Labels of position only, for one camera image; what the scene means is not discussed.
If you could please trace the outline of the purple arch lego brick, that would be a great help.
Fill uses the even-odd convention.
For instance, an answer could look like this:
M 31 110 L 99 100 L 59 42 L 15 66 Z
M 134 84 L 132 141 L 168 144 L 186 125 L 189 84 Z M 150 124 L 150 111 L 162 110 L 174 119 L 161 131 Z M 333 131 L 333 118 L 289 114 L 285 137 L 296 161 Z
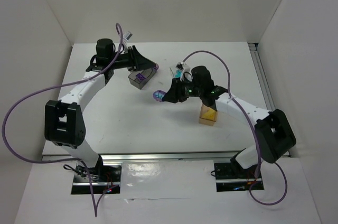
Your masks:
M 166 95 L 166 92 L 164 92 L 162 90 L 157 90 L 153 93 L 153 98 L 156 101 L 163 102 L 163 98 L 164 98 L 165 95 Z

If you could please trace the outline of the yellow lego brick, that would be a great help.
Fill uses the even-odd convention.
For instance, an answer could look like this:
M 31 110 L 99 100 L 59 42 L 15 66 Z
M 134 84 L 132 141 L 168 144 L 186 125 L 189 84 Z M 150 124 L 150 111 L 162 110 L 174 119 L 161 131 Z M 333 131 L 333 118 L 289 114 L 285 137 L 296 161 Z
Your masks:
M 216 121 L 217 111 L 213 110 L 212 108 L 207 108 L 205 111 L 203 111 L 201 118 L 210 120 L 210 121 Z

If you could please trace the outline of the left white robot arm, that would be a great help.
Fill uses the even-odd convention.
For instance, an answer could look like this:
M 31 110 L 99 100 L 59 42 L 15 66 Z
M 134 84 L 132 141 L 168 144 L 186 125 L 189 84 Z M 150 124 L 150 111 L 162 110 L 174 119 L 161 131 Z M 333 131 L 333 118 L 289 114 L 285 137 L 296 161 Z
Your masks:
M 77 172 L 98 179 L 104 174 L 102 157 L 86 141 L 83 112 L 94 96 L 103 89 L 117 69 L 131 72 L 156 70 L 157 64 L 141 55 L 135 46 L 116 46 L 111 39 L 100 39 L 96 54 L 90 59 L 82 80 L 59 100 L 45 105 L 45 139 L 66 150 L 78 161 Z

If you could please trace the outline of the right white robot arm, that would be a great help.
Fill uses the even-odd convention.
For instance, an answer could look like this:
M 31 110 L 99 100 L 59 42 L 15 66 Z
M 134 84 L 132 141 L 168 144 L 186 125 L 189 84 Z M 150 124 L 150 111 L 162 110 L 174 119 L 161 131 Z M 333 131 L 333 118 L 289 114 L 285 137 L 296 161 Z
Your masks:
M 170 89 L 161 96 L 164 102 L 184 102 L 198 97 L 212 111 L 225 113 L 246 124 L 253 131 L 254 146 L 236 154 L 231 162 L 237 170 L 247 170 L 262 161 L 275 163 L 296 145 L 296 138 L 285 113 L 259 108 L 217 86 L 205 66 L 191 69 L 184 63 L 171 68 Z

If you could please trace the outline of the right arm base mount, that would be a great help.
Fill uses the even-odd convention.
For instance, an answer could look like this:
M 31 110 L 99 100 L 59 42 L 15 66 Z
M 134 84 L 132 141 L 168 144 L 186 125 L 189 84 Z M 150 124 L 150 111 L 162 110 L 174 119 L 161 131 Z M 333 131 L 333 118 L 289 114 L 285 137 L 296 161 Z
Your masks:
M 261 175 L 255 178 L 255 170 L 257 165 L 254 165 L 246 170 L 235 172 L 231 163 L 214 163 L 214 170 L 210 175 L 215 178 L 217 192 L 235 192 L 252 190 L 264 190 L 264 184 Z

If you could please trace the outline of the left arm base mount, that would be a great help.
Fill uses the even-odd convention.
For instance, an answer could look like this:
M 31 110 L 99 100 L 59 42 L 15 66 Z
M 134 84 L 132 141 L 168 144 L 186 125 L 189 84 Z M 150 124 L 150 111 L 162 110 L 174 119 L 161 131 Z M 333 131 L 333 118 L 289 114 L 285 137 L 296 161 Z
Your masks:
M 72 195 L 90 194 L 89 178 L 82 167 L 65 164 L 63 168 L 74 173 Z M 91 179 L 94 194 L 120 194 L 121 165 L 104 166 L 103 174 L 91 175 Z

